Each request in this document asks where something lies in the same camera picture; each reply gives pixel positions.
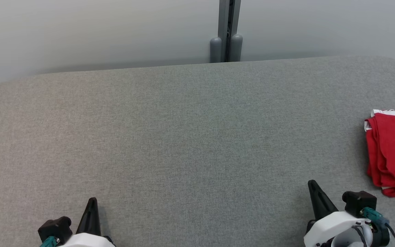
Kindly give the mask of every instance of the gray fabric surface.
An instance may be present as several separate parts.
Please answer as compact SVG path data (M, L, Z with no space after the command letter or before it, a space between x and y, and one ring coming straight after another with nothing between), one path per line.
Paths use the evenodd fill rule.
M363 121L395 61L326 57L38 75L0 85L0 246L97 197L118 247L303 246L307 181L368 191Z

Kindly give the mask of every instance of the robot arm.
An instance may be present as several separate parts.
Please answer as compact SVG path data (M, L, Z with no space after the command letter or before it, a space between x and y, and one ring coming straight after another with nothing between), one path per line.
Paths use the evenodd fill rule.
M307 225L306 247L382 247L389 243L389 231L364 217L364 208L376 209L376 197L365 192L345 192L345 211L338 209L315 180L308 182L315 220Z
M95 197L88 200L75 235L72 235L70 225L71 219L68 217L45 222L38 230L42 240L40 247L115 247L110 237L101 236L100 217Z

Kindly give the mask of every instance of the red towel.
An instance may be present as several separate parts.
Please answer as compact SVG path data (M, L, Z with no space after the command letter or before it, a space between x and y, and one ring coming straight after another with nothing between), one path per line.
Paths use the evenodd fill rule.
M373 110L365 121L368 175L384 195L395 197L395 111Z

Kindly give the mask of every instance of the white wall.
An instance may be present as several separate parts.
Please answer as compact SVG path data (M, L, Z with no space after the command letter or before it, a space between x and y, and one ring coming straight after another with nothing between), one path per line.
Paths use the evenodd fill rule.
M216 0L0 0L0 82L209 62L218 6Z
M395 0L243 0L242 61L325 55L395 58Z

